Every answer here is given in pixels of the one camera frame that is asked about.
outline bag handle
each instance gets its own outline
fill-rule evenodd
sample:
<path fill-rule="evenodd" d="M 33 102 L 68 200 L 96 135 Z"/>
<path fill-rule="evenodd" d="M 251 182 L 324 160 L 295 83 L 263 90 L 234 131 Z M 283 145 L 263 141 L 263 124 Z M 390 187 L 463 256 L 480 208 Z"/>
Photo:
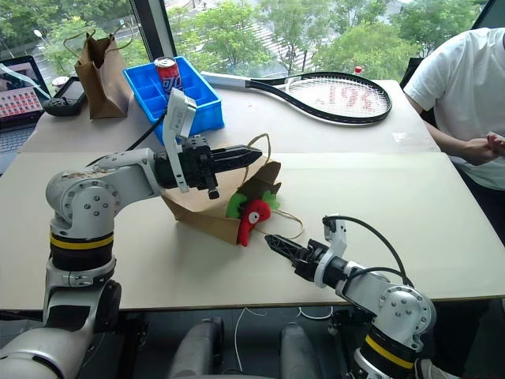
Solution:
<path fill-rule="evenodd" d="M 114 30 L 114 33 L 111 33 L 111 34 L 109 35 L 109 39 L 113 39 L 113 38 L 116 36 L 116 33 L 117 33 L 117 32 L 119 32 L 119 30 L 120 30 L 121 28 L 126 27 L 126 26 L 128 26 L 128 27 L 129 27 L 129 30 L 130 30 L 130 31 L 131 31 L 131 33 L 132 33 L 132 34 L 131 34 L 131 37 L 132 37 L 132 38 L 130 38 L 130 39 L 129 39 L 129 41 L 128 41 L 127 43 L 125 43 L 123 46 L 116 47 L 115 49 L 110 49 L 110 50 L 106 51 L 106 52 L 105 52 L 105 54 L 103 55 L 103 59 L 105 59 L 105 57 L 107 56 L 107 54 L 109 54 L 111 51 L 116 51 L 116 50 L 121 50 L 121 49 L 124 49 L 125 47 L 127 47 L 128 45 L 130 45 L 130 44 L 133 42 L 133 28 L 132 28 L 132 26 L 131 26 L 130 24 L 128 24 L 128 23 L 126 23 L 126 22 L 125 22 L 124 24 L 119 25 L 119 28 L 117 28 L 116 30 Z"/>
<path fill-rule="evenodd" d="M 247 144 L 247 147 L 250 148 L 253 144 L 255 144 L 260 138 L 263 138 L 263 137 L 266 137 L 267 138 L 267 142 L 268 142 L 268 156 L 267 156 L 267 160 L 265 161 L 265 164 L 264 166 L 268 163 L 268 161 L 270 160 L 270 155 L 271 155 L 271 146 L 270 146 L 270 136 L 268 135 L 268 133 L 263 133 L 263 134 L 260 134 L 259 136 L 256 136 L 254 137 L 248 144 Z M 244 178 L 242 179 L 242 184 L 245 183 L 245 180 L 247 179 L 247 174 L 249 173 L 249 166 L 247 166 L 245 168 L 245 173 L 244 173 Z"/>
<path fill-rule="evenodd" d="M 300 230 L 298 231 L 298 233 L 296 235 L 293 235 L 291 237 L 285 237 L 287 239 L 297 239 L 298 237 L 300 237 L 303 232 L 305 231 L 305 227 L 303 225 L 303 221 L 301 221 L 298 217 L 296 217 L 295 215 L 292 215 L 291 213 L 288 213 L 288 212 L 284 212 L 284 211 L 281 211 L 280 209 L 272 209 L 272 212 L 273 213 L 277 213 L 283 217 L 286 217 L 288 219 L 292 219 L 294 221 L 296 221 L 297 223 L 300 224 Z M 255 231 L 259 231 L 260 233 L 263 233 L 264 235 L 271 235 L 273 233 L 267 233 L 265 230 L 263 229 L 259 229 L 257 225 L 255 225 L 254 227 L 254 230 Z"/>
<path fill-rule="evenodd" d="M 89 36 L 87 36 L 86 39 L 93 37 L 93 35 L 96 33 L 96 29 L 89 29 L 89 30 L 86 30 L 82 33 L 76 34 L 73 37 L 69 37 L 69 38 L 63 40 L 63 46 L 65 47 L 65 49 L 70 51 L 72 54 L 74 54 L 77 57 L 77 59 L 79 59 L 79 60 L 80 60 L 80 56 L 74 50 L 70 49 L 70 47 L 66 46 L 66 43 L 69 42 L 71 39 L 76 39 L 77 37 L 80 37 L 83 34 L 88 34 L 89 32 L 91 32 L 91 34 L 89 34 Z"/>

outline brown paper bag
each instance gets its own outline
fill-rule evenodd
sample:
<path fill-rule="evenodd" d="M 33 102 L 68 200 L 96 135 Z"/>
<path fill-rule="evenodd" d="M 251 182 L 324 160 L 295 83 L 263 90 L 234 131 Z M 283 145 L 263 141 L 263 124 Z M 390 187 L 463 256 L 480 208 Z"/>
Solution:
<path fill-rule="evenodd" d="M 197 189 L 191 189 L 189 193 L 167 189 L 162 196 L 176 220 L 235 245 L 240 220 L 226 217 L 226 207 L 232 195 L 239 192 L 247 196 L 248 200 L 254 200 L 260 199 L 267 190 L 277 193 L 281 183 L 275 184 L 275 179 L 280 169 L 281 163 L 262 157 L 249 166 L 252 176 L 246 182 L 243 180 L 244 171 L 217 174 L 219 199 L 216 200 L 209 200 L 206 191 Z"/>
<path fill-rule="evenodd" d="M 89 118 L 125 117 L 132 89 L 123 77 L 125 62 L 120 50 L 128 46 L 132 40 L 118 47 L 114 38 L 115 33 L 101 39 L 94 39 L 94 33 L 94 31 L 91 34 L 86 32 L 80 56 L 70 50 L 65 43 L 84 33 L 64 41 L 65 47 L 78 58 L 75 69 L 88 98 Z"/>

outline racket strings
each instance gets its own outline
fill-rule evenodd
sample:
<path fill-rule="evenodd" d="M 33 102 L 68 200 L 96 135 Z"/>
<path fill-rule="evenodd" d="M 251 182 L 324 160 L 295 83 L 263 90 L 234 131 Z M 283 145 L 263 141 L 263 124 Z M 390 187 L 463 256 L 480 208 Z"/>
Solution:
<path fill-rule="evenodd" d="M 320 111 L 346 117 L 373 117 L 387 111 L 383 91 L 358 80 L 317 77 L 292 81 L 286 92 Z"/>

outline laptop screen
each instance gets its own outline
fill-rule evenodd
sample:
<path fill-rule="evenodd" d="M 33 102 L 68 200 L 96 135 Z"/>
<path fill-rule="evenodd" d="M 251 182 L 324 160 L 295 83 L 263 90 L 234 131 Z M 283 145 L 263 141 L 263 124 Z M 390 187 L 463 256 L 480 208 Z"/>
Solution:
<path fill-rule="evenodd" d="M 32 57 L 0 61 L 0 128 L 36 122 L 48 96 Z"/>

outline white cable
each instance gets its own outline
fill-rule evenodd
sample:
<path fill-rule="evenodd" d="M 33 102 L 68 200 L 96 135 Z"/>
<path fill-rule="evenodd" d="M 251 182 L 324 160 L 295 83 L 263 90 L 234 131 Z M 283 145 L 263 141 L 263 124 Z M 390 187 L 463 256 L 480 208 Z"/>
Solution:
<path fill-rule="evenodd" d="M 316 317 L 316 316 L 309 316 L 307 313 L 305 313 L 303 310 L 301 310 L 301 307 L 299 306 L 298 309 L 300 310 L 300 313 L 303 317 L 308 318 L 309 320 L 326 320 L 331 317 L 333 314 L 333 306 L 330 306 L 330 313 L 327 316 L 322 316 L 322 317 Z"/>
<path fill-rule="evenodd" d="M 238 369 L 243 372 L 242 369 L 242 362 L 240 361 L 240 356 L 238 355 L 238 345 L 237 345 L 237 330 L 238 330 L 238 323 L 242 319 L 242 316 L 244 315 L 245 311 L 248 311 L 250 314 L 254 314 L 255 316 L 267 316 L 266 313 L 256 313 L 251 311 L 247 306 L 241 311 L 240 316 L 238 317 L 237 324 L 235 325 L 235 333 L 234 333 L 234 343 L 235 343 L 235 354 L 237 356 L 237 362 L 238 362 Z"/>
<path fill-rule="evenodd" d="M 245 309 L 250 313 L 250 314 L 253 314 L 255 316 L 267 316 L 268 313 L 256 313 L 256 312 L 253 312 L 251 311 L 247 306 L 245 307 Z"/>
<path fill-rule="evenodd" d="M 103 337 L 105 337 L 105 333 L 102 333 L 102 338 L 100 339 L 100 342 L 98 342 L 98 345 L 96 345 L 95 347 L 95 350 L 92 352 L 92 354 L 89 356 L 88 359 L 86 359 L 86 362 L 84 362 L 80 367 L 83 368 L 84 366 L 86 366 L 89 361 L 92 360 L 92 358 L 95 356 L 96 352 L 98 351 L 98 349 L 100 348 L 100 345 L 102 345 L 102 341 L 103 341 Z"/>
<path fill-rule="evenodd" d="M 238 317 L 238 320 L 237 320 L 237 324 L 235 325 L 235 333 L 234 333 L 234 342 L 235 342 L 235 354 L 237 356 L 237 362 L 238 362 L 238 369 L 240 371 L 243 371 L 242 370 L 242 363 L 240 362 L 240 357 L 238 356 L 238 347 L 237 347 L 237 330 L 238 330 L 238 323 L 240 322 L 240 319 L 242 318 L 242 315 L 244 314 L 246 308 L 244 308 L 241 313 L 240 313 L 240 316 Z"/>
<path fill-rule="evenodd" d="M 301 310 L 301 307 L 299 306 L 298 307 L 298 314 L 294 317 L 294 318 L 297 318 L 299 317 L 300 315 L 308 318 L 309 320 L 325 320 L 327 318 L 330 318 L 331 315 L 333 314 L 333 306 L 330 307 L 331 310 L 330 310 L 330 314 L 328 314 L 327 316 L 324 316 L 324 317 L 313 317 L 313 316 L 309 316 L 308 314 L 304 313 L 302 310 Z M 256 312 L 253 312 L 251 311 L 247 306 L 244 307 L 244 309 L 240 312 L 240 316 L 238 316 L 238 320 L 237 320 L 237 324 L 235 325 L 235 332 L 234 332 L 234 345 L 235 345 L 235 355 L 237 357 L 237 363 L 238 363 L 238 369 L 243 373 L 244 370 L 242 369 L 242 362 L 240 360 L 240 355 L 238 354 L 238 344 L 237 344 L 237 331 L 238 331 L 238 324 L 240 323 L 240 320 L 242 319 L 242 316 L 244 315 L 244 312 L 245 311 L 248 311 L 250 314 L 253 314 L 255 316 L 261 316 L 261 317 L 264 317 L 264 316 L 267 316 L 267 313 L 256 313 Z"/>

